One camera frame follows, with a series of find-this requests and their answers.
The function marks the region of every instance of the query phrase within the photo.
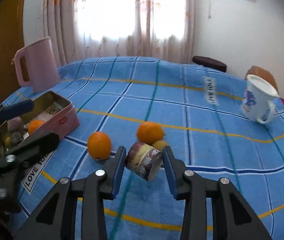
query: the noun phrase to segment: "rusty tin can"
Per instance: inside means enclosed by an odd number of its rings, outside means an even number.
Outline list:
[[[154,179],[163,160],[163,153],[142,142],[136,142],[130,148],[125,166],[147,181]]]

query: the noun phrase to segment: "jug handle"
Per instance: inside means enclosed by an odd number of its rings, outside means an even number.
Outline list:
[[[265,120],[262,120],[261,118],[256,119],[261,124],[267,124],[267,123],[271,122],[274,118],[275,104],[270,100],[268,101],[268,103],[269,103],[269,116]]]
[[[18,82],[19,82],[21,87],[31,86],[31,82],[30,81],[24,81],[23,76],[22,76],[20,59],[23,58],[25,55],[26,55],[26,47],[19,49],[16,52],[16,54],[13,58],[13,62],[14,62],[14,65],[15,65],[15,72],[17,73]]]

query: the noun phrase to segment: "sunlight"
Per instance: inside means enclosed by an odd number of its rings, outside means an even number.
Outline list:
[[[136,28],[136,0],[77,0],[77,29],[85,38],[100,41],[132,35]],[[140,0],[142,36],[147,28],[147,0]],[[185,0],[151,0],[150,33],[165,39],[184,36]]]
[[[101,40],[132,35],[135,28],[135,0],[78,0],[78,30]]]

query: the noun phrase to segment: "pink object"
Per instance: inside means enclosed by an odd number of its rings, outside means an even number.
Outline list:
[[[30,81],[24,81],[20,59],[25,57]],[[19,49],[14,56],[15,71],[21,87],[32,86],[35,93],[45,91],[60,81],[50,37]]]
[[[24,124],[22,118],[17,116],[12,118],[11,120],[8,120],[8,131],[9,133],[13,132],[22,133],[24,131]]]
[[[70,102],[70,104],[67,107],[63,108],[60,112],[55,114],[50,120],[42,124],[29,136],[33,137],[40,135],[45,131],[52,131],[58,134],[59,139],[62,140],[65,136],[67,136],[79,125],[80,121],[76,114],[76,110],[74,109],[74,105],[72,105],[72,103]]]

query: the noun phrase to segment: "blue plaid bedsheet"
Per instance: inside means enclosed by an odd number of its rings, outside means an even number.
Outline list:
[[[13,234],[61,177],[80,179],[102,167],[87,153],[87,138],[107,133],[113,152],[137,141],[144,120],[161,123],[176,158],[205,178],[229,178],[259,215],[273,239],[284,238],[284,106],[264,126],[242,115],[246,81],[200,65],[181,65],[149,57],[102,57],[59,68],[61,82],[51,90],[69,98],[80,126],[63,139],[37,177],[32,192],[21,188],[23,212],[10,221]],[[217,104],[205,97],[204,77],[216,82]],[[8,97],[11,105],[36,98],[31,87]],[[116,200],[104,201],[109,239],[178,239],[184,202],[169,192],[165,171],[152,182],[125,169]],[[76,239],[81,238],[81,200]],[[207,232],[212,210],[207,201]]]

